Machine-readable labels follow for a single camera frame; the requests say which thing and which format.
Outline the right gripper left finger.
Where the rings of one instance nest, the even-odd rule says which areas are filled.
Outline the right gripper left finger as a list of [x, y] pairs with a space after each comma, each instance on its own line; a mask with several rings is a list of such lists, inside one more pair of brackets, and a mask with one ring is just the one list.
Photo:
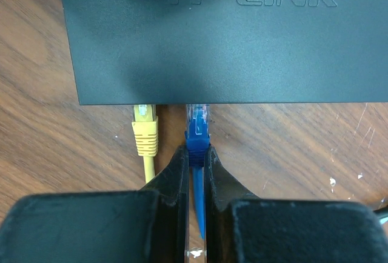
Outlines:
[[1, 224], [2, 262], [187, 262], [188, 243], [183, 146], [139, 190], [25, 196]]

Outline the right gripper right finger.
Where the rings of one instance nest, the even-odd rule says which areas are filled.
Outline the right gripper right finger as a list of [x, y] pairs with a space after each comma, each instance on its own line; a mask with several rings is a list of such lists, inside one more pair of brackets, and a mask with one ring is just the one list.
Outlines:
[[204, 165], [208, 262], [386, 262], [387, 236], [367, 206], [263, 199], [222, 165]]

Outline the black network switch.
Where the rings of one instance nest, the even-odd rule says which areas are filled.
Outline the black network switch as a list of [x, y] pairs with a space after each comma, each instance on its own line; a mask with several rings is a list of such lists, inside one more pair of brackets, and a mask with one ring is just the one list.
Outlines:
[[387, 101], [387, 0], [62, 0], [82, 105]]

